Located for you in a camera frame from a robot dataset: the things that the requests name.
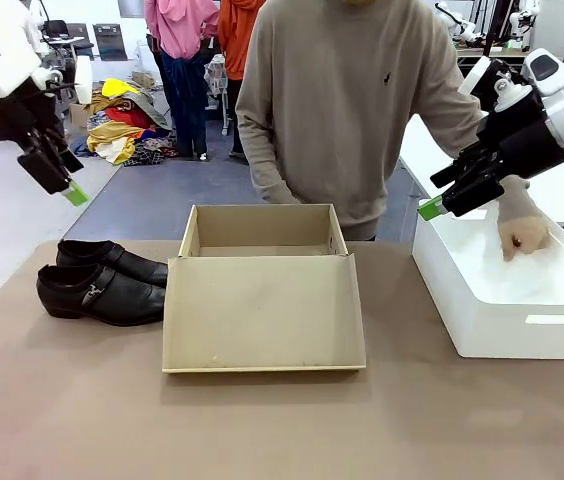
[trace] shoe sole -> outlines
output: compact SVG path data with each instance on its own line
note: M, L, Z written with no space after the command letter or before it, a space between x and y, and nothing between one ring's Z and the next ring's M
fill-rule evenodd
M99 317L97 315L86 314L82 312L75 312L71 310L58 310L56 308L46 308L44 307L49 315L55 318L67 318L75 320L82 317L89 317L100 322L106 323L107 325L112 325L114 327L138 327L140 325L148 325L149 323L161 322L164 319L164 315L155 315L153 317L148 317L143 320L138 320L133 323L115 323L113 321L107 320L106 318Z

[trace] orange jacket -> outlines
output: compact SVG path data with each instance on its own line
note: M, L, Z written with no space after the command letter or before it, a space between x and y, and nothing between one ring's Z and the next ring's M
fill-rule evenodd
M226 57L226 73L231 80L242 80L251 32L258 10L265 0L222 0L218 35Z

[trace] person's arm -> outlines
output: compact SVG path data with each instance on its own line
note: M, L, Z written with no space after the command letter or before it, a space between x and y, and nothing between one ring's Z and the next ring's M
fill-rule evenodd
M442 22L435 21L415 110L440 148L451 157L477 141L477 127L483 118L478 100L458 92L462 80L455 48ZM509 261L518 250L532 253L546 245L548 226L527 192L527 180L509 176L501 185L504 194L498 198L498 231L504 259Z
M144 19L146 20L146 26L149 27L149 32L157 38L159 43L160 31L158 30L158 11L155 2L156 0L144 0Z
M220 3L220 20L218 22L218 40L220 40L220 49L226 52L226 46L229 43L229 35L231 32L231 5L229 0Z
M458 92L464 80L457 55L442 22L431 17L431 32L424 45L415 112L419 113L436 143L456 157L477 141L482 113L475 97Z
M251 165L253 186L269 203L300 203L282 179L275 157L271 124L272 55L273 25L265 5L253 27L235 111L244 153Z
M218 34L218 20L220 10L213 0L202 0L200 2L200 13L202 14L202 34L213 37Z

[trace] open shoe box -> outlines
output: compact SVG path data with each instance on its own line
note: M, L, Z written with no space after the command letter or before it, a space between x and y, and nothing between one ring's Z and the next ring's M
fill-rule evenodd
M531 255L502 258L498 207L418 218L413 257L464 357L564 359L564 229Z
M192 208L169 261L164 372L365 367L355 261L333 206Z

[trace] person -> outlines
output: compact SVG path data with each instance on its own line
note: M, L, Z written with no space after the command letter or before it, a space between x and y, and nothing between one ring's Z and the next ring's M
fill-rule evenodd
M173 103L173 94L171 93L171 83L164 70L164 62L162 62L162 50L160 49L160 41L155 38L150 33L146 34L146 43L151 50L155 64L160 72L160 80L162 80L162 88L164 89L164 97L166 98L166 103L169 106L171 113L171 125L175 126L175 104Z
M173 99L178 156L207 161L207 106L202 35L217 34L219 9L213 0L145 0L151 35L160 40L162 61Z
M244 77L244 64L253 24L263 3L264 0L224 0L220 4L218 38L225 56L226 74L229 80L227 88L229 110L233 118L233 148L229 156L238 160L245 160L245 156L238 133L235 104Z
M255 22L237 102L240 138L271 203L333 203L347 240L375 238L409 119L450 156L477 140L477 99L445 26L420 0L268 0ZM503 182L506 259L543 245L525 187Z

